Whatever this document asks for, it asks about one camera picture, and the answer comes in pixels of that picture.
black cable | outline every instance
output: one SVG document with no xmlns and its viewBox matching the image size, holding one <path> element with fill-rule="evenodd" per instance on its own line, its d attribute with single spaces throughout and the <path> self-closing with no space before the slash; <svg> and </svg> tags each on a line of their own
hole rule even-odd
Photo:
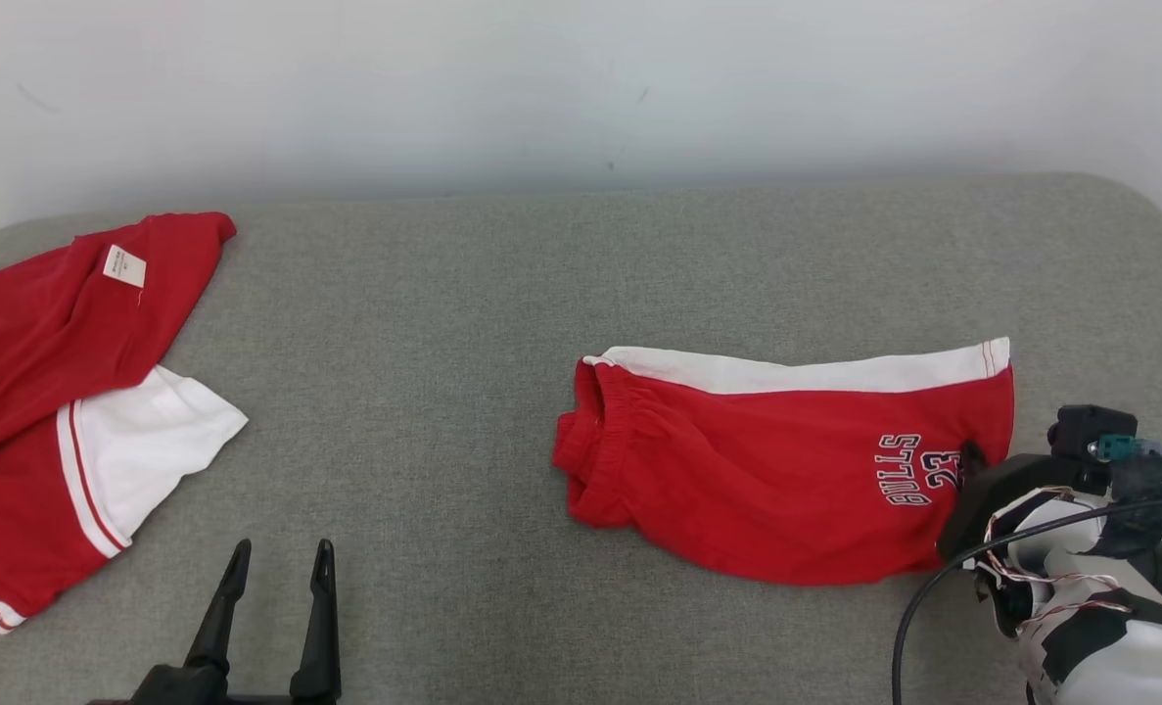
<svg viewBox="0 0 1162 705">
<path fill-rule="evenodd" d="M 1136 510 L 1140 509 L 1156 508 L 1162 508 L 1162 499 L 1148 499 L 1145 502 L 1134 502 L 1132 504 L 1112 504 L 1109 508 L 1091 509 L 1090 512 L 1082 512 L 1078 515 L 1071 515 L 1070 517 L 1054 519 L 1054 521 L 1047 521 L 1045 525 L 1027 527 L 1027 530 L 1004 535 L 1002 539 L 988 541 L 988 544 L 980 545 L 976 548 L 961 553 L 960 556 L 953 557 L 947 566 L 944 566 L 941 570 L 937 571 L 937 575 L 932 576 L 928 582 L 925 582 L 925 584 L 921 585 L 916 596 L 911 598 L 911 602 L 908 603 L 906 610 L 903 611 L 903 620 L 898 623 L 898 636 L 894 639 L 894 662 L 890 669 L 890 685 L 892 686 L 894 692 L 892 705 L 903 705 L 903 647 L 906 643 L 908 630 L 911 628 L 911 617 L 916 616 L 916 611 L 920 607 L 920 603 L 924 602 L 925 597 L 928 597 L 928 591 L 941 582 L 944 577 L 951 575 L 951 571 L 955 570 L 955 568 L 962 566 L 962 563 L 969 559 L 980 556 L 982 553 L 1002 548 L 1003 546 L 1011 544 L 1011 541 L 1024 540 L 1028 539 L 1031 535 L 1054 531 L 1056 527 L 1070 526 L 1074 525 L 1074 523 L 1086 521 L 1086 519 L 1096 519 L 1098 517 L 1110 517 L 1112 515 L 1121 515 L 1125 512 L 1136 512 Z"/>
</svg>

clothing tag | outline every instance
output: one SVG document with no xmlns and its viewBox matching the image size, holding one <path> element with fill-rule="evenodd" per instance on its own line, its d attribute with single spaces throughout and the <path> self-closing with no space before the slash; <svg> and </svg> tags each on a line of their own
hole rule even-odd
<svg viewBox="0 0 1162 705">
<path fill-rule="evenodd" d="M 107 254 L 107 266 L 102 268 L 102 273 L 108 278 L 116 278 L 124 283 L 139 287 L 139 289 L 146 287 L 146 261 L 129 254 L 123 246 L 110 246 L 110 253 Z"/>
</svg>

gray fabric surface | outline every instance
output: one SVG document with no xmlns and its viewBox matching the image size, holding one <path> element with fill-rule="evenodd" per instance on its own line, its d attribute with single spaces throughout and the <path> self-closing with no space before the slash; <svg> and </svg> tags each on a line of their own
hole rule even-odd
<svg viewBox="0 0 1162 705">
<path fill-rule="evenodd" d="M 235 691 L 285 691 L 320 537 L 343 702 L 885 702 L 921 577 L 713 575 L 564 508 L 576 358 L 609 345 L 804 365 L 1009 334 L 1013 451 L 1064 402 L 1162 440 L 1162 215 L 1093 178 L 232 207 L 165 365 L 250 425 L 134 546 L 10 636 L 0 704 L 125 697 L 185 655 L 242 537 Z M 0 232 L 0 266 L 141 214 Z M 923 609 L 908 702 L 1023 704 L 963 576 Z"/>
</svg>

white wall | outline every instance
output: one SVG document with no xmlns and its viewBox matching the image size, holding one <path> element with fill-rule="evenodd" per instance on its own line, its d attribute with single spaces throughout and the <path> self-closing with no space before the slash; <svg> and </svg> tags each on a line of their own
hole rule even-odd
<svg viewBox="0 0 1162 705">
<path fill-rule="evenodd" d="M 1162 206 L 1162 0 L 0 0 L 0 226 L 874 170 Z"/>
</svg>

jersey logo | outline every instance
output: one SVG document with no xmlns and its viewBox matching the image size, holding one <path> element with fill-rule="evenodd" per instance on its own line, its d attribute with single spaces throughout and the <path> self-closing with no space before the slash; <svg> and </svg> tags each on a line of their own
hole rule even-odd
<svg viewBox="0 0 1162 705">
<path fill-rule="evenodd" d="M 898 508 L 921 508 L 933 503 L 924 488 L 960 489 L 959 452 L 920 452 L 919 433 L 889 433 L 880 438 L 876 461 L 876 482 L 885 501 Z"/>
</svg>

